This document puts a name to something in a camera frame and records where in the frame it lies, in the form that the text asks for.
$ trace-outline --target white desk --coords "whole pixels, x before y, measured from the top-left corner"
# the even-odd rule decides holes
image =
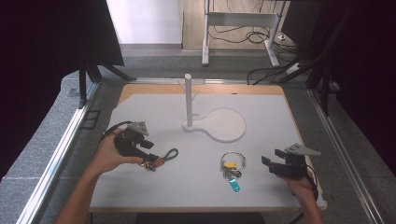
[[[268,56],[274,67],[279,66],[279,61],[273,50],[274,39],[286,1],[281,1],[280,8],[276,14],[261,13],[231,13],[210,12],[210,0],[205,0],[205,32],[202,46],[202,65],[209,65],[209,25],[210,26],[247,26],[271,28],[270,38],[264,41]]]
[[[192,111],[201,116],[228,107],[246,120],[247,130],[236,142],[222,144],[205,133],[186,133],[185,95],[178,85],[128,85],[113,111],[109,126],[144,120],[155,146],[146,152],[163,156],[176,147],[179,155],[151,172],[124,164],[103,174],[94,191],[91,212],[256,212],[296,210],[299,204],[284,181],[268,172],[261,156],[283,162],[274,149],[302,144],[280,87],[193,86],[200,91]],[[234,192],[220,171],[221,156],[241,152],[247,167]],[[322,197],[318,206],[326,207]]]

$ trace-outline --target desk leg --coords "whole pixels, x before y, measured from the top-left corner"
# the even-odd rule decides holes
[[[210,0],[205,0],[205,32],[204,32],[204,43],[202,45],[202,65],[209,65],[209,6]]]
[[[277,61],[276,55],[274,53],[274,50],[272,49],[272,46],[274,44],[274,39],[276,36],[277,28],[279,27],[280,20],[282,19],[282,14],[283,14],[283,9],[285,8],[286,1],[282,1],[282,4],[280,6],[279,11],[276,13],[276,17],[274,20],[274,25],[272,27],[272,33],[270,34],[270,38],[268,40],[264,41],[265,48],[267,49],[268,56],[270,57],[271,63],[273,67],[278,67],[279,62]]]

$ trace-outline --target blue key tag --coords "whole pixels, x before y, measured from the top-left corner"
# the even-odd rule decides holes
[[[234,178],[228,179],[228,182],[230,182],[231,187],[233,188],[233,191],[238,192],[240,190],[238,182]]]

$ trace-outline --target gray surface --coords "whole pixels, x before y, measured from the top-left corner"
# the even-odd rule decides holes
[[[128,57],[125,59],[125,71],[137,77],[182,77],[185,73],[195,77],[245,79],[249,70],[268,67],[269,61],[262,57],[212,57],[209,67],[202,67],[200,57]],[[101,68],[105,82],[114,82],[117,77]],[[41,176],[51,152],[56,148],[69,120],[78,105],[78,97],[67,95],[73,89],[78,90],[78,76],[67,77],[57,102],[37,131],[32,141],[21,154],[18,161],[0,184],[0,222],[15,223],[25,206],[35,183]],[[93,144],[77,141],[74,150],[67,156],[63,171],[53,184],[49,197],[45,201],[36,223],[51,223],[59,213],[69,192],[75,186],[78,177],[88,164],[100,133],[106,128],[112,108],[117,104],[121,84],[103,85],[101,94],[92,109],[102,108],[100,122],[93,130],[81,130],[80,139]],[[295,117],[300,134],[307,147],[320,148],[323,156],[312,161],[318,173],[319,181],[328,199],[328,209],[323,211],[325,223],[368,223],[355,191],[350,186],[345,171],[332,148],[332,144],[323,129],[312,102],[307,96],[301,80],[293,80],[284,86],[290,109]],[[342,107],[332,96],[329,103],[331,118],[339,132],[348,153],[357,166],[367,188],[372,193],[380,214],[386,223],[396,220],[395,176],[378,157],[367,139],[346,115]],[[263,214],[267,223],[287,223],[297,214]],[[134,223],[135,214],[96,214],[95,223]]]

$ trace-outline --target keychain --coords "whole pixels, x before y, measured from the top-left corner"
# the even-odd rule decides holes
[[[237,167],[236,162],[227,162],[225,160],[225,157],[230,154],[236,154],[241,158],[241,166],[239,168]],[[246,165],[246,158],[241,153],[236,151],[227,152],[221,157],[220,170],[223,172],[224,178],[228,179],[228,182],[235,192],[238,192],[241,189],[235,177],[239,178],[242,176],[241,170],[244,169]]]

